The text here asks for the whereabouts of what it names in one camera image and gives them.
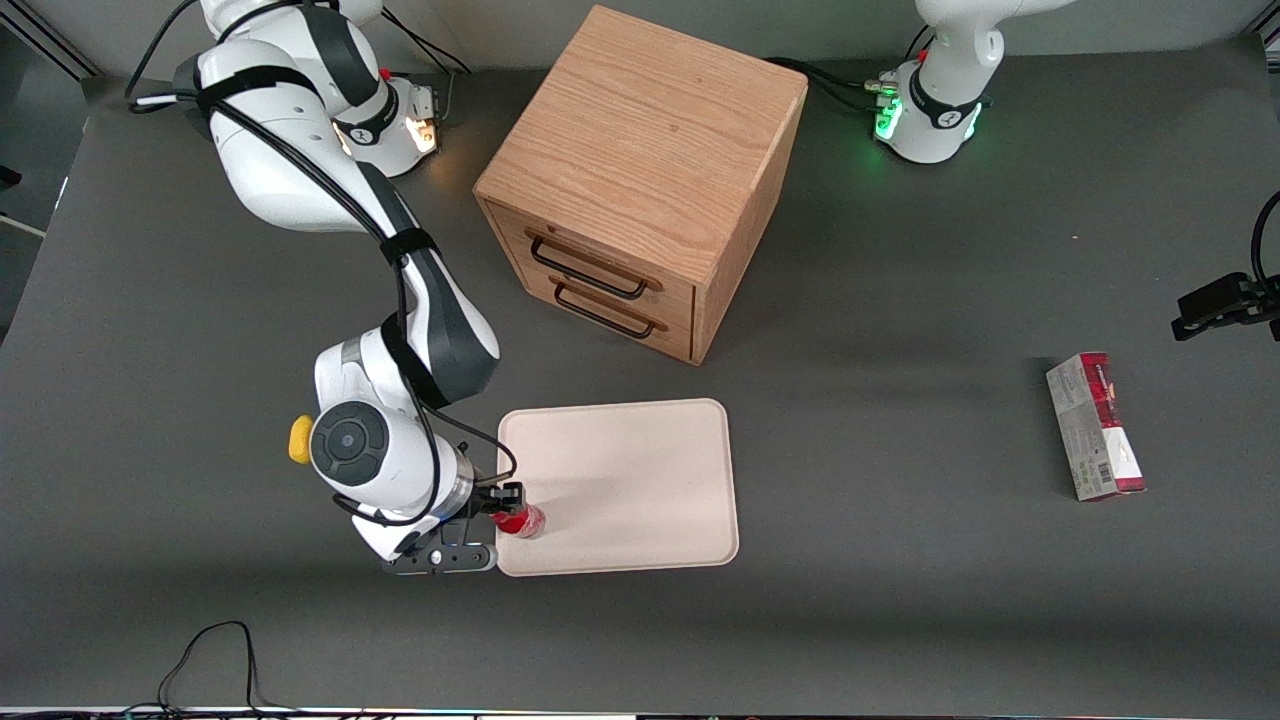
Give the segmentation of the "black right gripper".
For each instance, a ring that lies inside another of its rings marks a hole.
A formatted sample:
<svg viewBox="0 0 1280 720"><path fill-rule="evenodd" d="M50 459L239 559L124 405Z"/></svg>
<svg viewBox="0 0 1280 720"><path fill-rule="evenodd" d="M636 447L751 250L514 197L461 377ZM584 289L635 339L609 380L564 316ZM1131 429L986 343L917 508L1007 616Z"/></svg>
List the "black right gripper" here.
<svg viewBox="0 0 1280 720"><path fill-rule="evenodd" d="M524 484L520 482L472 484L467 498L454 515L456 521L470 521L477 514L518 516L525 501Z"/></svg>

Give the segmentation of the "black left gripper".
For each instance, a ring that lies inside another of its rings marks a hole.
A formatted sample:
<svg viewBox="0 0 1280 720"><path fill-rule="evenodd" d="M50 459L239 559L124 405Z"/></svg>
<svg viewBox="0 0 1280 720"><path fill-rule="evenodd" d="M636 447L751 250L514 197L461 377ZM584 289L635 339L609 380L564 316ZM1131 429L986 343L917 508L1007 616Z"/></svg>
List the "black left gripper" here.
<svg viewBox="0 0 1280 720"><path fill-rule="evenodd" d="M1178 309L1171 331L1179 342L1239 322L1243 325L1265 323L1272 340L1280 341L1279 274L1251 281L1243 272L1229 273L1181 296Z"/></svg>

